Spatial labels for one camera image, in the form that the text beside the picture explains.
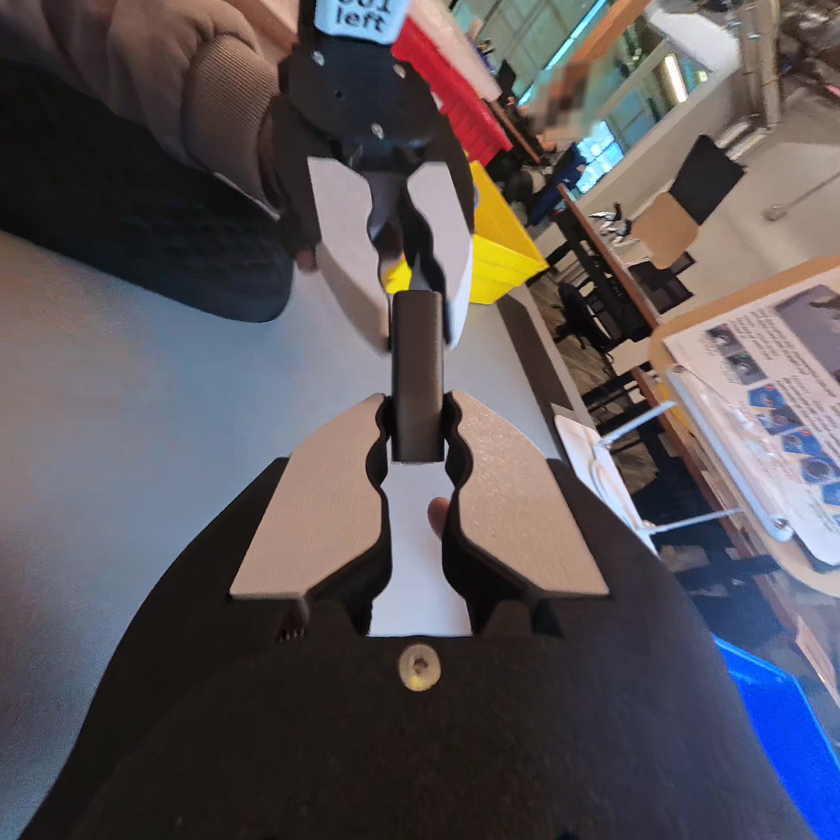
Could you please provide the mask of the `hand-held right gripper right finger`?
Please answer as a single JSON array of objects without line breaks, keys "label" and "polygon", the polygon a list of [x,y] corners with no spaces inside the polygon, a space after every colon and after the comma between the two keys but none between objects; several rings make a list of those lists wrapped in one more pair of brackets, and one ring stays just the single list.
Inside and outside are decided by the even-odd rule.
[{"label": "hand-held right gripper right finger", "polygon": [[444,397],[445,461],[454,491],[443,571],[484,633],[515,602],[530,631],[560,636],[557,601],[610,591],[550,462],[523,432],[465,391]]}]

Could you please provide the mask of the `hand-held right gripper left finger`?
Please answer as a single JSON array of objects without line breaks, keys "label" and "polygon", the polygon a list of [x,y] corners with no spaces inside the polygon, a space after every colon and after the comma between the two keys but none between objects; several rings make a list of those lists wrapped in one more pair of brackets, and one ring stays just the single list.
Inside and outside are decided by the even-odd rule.
[{"label": "hand-held right gripper left finger", "polygon": [[392,577],[389,399],[375,393],[321,426],[289,456],[230,588],[241,602],[292,605],[306,627],[317,602],[339,602],[358,634]]}]

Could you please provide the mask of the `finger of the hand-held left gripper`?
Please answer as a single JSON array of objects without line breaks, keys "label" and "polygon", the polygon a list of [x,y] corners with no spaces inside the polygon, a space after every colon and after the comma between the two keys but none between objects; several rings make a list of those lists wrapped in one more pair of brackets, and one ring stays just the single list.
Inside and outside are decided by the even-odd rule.
[{"label": "finger of the hand-held left gripper", "polygon": [[345,317],[380,353],[391,350],[391,304],[371,239],[368,181],[333,158],[308,157],[320,239],[318,267]]},{"label": "finger of the hand-held left gripper", "polygon": [[422,164],[408,176],[401,199],[408,289],[441,297],[444,344],[452,350],[466,325],[474,241],[447,164]]}]

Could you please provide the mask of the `dark grey ethernet port adapter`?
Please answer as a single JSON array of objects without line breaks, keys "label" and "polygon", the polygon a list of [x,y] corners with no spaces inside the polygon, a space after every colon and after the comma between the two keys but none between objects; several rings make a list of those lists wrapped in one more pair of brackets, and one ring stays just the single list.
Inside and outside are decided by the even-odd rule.
[{"label": "dark grey ethernet port adapter", "polygon": [[443,301],[432,290],[392,300],[392,457],[405,464],[444,460]]}]

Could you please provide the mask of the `person's left forearm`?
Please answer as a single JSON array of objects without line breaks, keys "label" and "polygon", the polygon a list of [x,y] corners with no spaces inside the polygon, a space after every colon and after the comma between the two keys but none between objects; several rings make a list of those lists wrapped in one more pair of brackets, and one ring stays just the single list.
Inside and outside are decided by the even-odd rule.
[{"label": "person's left forearm", "polygon": [[1,26],[3,58],[53,72],[178,161],[290,214],[271,148],[278,68],[241,2],[2,2]]}]

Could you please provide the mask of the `person's left hand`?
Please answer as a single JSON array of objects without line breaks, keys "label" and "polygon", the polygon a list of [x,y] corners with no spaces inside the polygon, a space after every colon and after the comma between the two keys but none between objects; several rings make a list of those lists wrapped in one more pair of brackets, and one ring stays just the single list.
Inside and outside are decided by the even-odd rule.
[{"label": "person's left hand", "polygon": [[279,155],[275,139],[279,99],[279,95],[271,99],[257,134],[259,180],[268,206],[278,216],[277,234],[283,250],[301,273],[310,275],[319,267],[315,245],[302,226],[297,190],[289,183],[289,167]]}]

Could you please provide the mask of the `yellow plastic bin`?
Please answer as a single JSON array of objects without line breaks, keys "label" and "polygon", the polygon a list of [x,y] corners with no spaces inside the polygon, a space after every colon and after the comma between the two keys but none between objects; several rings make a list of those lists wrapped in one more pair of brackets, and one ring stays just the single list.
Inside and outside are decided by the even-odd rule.
[{"label": "yellow plastic bin", "polygon": [[490,305],[548,265],[482,165],[470,163],[469,171],[474,192],[469,302]]}]

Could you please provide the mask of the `red plastic bin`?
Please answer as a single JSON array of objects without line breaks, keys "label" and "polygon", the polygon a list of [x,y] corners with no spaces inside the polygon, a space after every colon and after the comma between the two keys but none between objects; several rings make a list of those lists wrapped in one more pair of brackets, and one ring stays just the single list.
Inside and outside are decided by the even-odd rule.
[{"label": "red plastic bin", "polygon": [[512,144],[495,114],[411,18],[392,46],[396,59],[409,63],[440,101],[455,136],[470,161],[487,166]]}]

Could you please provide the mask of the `white plastic bin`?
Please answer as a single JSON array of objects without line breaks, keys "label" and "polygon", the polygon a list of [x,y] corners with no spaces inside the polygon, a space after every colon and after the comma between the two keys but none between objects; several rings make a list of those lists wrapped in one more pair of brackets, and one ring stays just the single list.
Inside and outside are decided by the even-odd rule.
[{"label": "white plastic bin", "polygon": [[443,2],[412,1],[408,17],[479,98],[488,102],[499,99],[496,79]]}]

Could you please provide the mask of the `long wooden table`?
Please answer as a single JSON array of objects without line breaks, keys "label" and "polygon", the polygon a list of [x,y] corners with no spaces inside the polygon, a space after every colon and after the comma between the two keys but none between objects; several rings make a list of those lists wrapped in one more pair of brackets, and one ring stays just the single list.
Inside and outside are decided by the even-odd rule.
[{"label": "long wooden table", "polygon": [[655,331],[660,324],[659,313],[645,290],[637,283],[626,263],[618,256],[614,247],[598,232],[590,218],[581,210],[579,204],[564,185],[560,184],[556,189],[563,200],[563,208],[556,214],[554,222],[577,255],[588,277],[593,281],[602,279],[604,271],[596,269],[594,274],[591,273],[590,263],[592,260],[582,247],[584,242],[587,242],[593,253],[599,255],[602,263],[609,267],[610,273],[622,286],[625,295],[633,302],[635,309],[644,318],[650,331]]}]

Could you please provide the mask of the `dark knit cloth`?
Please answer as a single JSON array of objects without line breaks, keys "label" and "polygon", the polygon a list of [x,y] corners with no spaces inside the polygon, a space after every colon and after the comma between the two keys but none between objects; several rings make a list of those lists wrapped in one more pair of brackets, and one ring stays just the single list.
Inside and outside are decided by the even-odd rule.
[{"label": "dark knit cloth", "polygon": [[46,70],[2,60],[2,230],[190,308],[277,319],[294,265],[247,197]]}]

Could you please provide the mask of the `clear acrylic sheet holder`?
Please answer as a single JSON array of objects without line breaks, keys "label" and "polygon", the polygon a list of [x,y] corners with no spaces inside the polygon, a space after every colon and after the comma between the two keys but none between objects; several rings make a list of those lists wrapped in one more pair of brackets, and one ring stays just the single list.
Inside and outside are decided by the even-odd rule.
[{"label": "clear acrylic sheet holder", "polygon": [[759,422],[683,364],[671,365],[665,380],[762,529],[778,542],[792,541],[781,457]]}]

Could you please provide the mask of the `wooden chair with black back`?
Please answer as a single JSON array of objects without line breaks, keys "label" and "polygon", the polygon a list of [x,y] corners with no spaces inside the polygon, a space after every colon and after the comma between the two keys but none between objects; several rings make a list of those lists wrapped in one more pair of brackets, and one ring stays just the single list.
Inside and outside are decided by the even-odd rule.
[{"label": "wooden chair with black back", "polygon": [[744,176],[708,135],[691,147],[670,188],[632,222],[631,232],[658,269],[671,267],[694,244],[701,226]]}]

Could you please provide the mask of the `blue plastic bin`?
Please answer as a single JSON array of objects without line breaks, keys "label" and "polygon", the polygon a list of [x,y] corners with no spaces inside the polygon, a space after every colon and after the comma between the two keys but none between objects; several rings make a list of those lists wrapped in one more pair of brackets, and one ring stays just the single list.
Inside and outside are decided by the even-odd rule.
[{"label": "blue plastic bin", "polygon": [[718,637],[752,727],[815,836],[839,838],[839,762],[795,677]]}]

